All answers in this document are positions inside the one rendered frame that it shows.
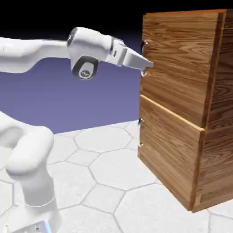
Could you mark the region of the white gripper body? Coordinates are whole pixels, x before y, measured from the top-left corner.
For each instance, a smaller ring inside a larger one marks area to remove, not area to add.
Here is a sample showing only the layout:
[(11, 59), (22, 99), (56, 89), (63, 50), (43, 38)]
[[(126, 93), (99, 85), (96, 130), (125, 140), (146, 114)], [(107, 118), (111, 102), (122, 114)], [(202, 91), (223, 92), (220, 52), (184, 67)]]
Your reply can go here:
[(154, 63), (135, 52), (131, 48), (127, 48), (123, 65), (132, 69), (145, 70), (146, 68), (153, 68)]

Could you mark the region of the long curved metal handle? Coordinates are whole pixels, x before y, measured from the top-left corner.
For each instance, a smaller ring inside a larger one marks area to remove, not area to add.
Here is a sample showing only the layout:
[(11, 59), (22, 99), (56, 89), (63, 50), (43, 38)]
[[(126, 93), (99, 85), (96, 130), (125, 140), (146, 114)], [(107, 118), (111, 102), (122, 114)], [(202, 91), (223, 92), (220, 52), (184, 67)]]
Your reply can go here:
[[(142, 44), (141, 44), (141, 55), (142, 56), (144, 56), (144, 47), (147, 44), (148, 44), (148, 42), (146, 40), (142, 41)], [(146, 61), (146, 64), (145, 64), (144, 68), (141, 70), (141, 76), (145, 76), (146, 75), (145, 69), (148, 67), (148, 63), (149, 63), (149, 60), (147, 58), (144, 57), (144, 59)]]

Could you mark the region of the large wooden cabinet door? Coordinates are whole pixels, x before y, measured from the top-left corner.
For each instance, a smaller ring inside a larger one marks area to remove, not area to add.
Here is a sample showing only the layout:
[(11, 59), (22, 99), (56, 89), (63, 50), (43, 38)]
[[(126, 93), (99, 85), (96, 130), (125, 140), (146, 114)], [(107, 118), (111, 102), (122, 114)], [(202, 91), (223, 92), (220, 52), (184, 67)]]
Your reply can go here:
[(141, 93), (198, 127), (205, 127), (225, 10), (148, 13), (143, 55), (154, 63)]

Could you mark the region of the wooden cabinet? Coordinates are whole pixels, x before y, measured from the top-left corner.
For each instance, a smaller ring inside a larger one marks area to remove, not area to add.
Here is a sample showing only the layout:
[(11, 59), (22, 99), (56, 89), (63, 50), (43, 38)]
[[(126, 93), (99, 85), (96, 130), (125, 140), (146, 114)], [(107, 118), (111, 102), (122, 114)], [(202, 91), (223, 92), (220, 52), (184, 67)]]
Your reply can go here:
[(233, 9), (222, 25), (191, 212), (233, 199)]

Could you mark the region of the small wooden cabinet door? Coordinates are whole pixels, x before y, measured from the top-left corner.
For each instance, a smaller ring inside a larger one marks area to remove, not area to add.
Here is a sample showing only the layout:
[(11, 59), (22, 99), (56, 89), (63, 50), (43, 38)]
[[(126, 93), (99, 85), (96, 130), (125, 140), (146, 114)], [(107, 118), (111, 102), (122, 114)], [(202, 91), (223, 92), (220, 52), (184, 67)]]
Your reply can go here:
[(205, 129), (140, 96), (141, 125), (138, 156), (187, 209), (196, 197), (198, 164)]

